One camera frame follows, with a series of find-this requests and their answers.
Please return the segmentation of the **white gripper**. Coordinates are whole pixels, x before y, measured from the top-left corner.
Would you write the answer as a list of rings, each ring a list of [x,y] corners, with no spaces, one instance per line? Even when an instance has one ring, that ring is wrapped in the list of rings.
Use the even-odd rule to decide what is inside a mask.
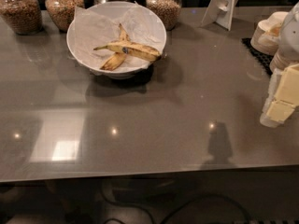
[[[283,72],[277,68],[274,70],[260,123],[276,128],[289,118],[296,106],[299,106],[299,63],[290,65]]]

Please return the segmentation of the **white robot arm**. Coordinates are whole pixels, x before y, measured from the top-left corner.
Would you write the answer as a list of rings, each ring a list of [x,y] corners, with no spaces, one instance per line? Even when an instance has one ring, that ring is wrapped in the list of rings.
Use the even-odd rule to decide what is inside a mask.
[[[272,76],[260,122],[276,128],[299,107],[299,3],[286,15],[278,30],[278,50],[270,69]]]

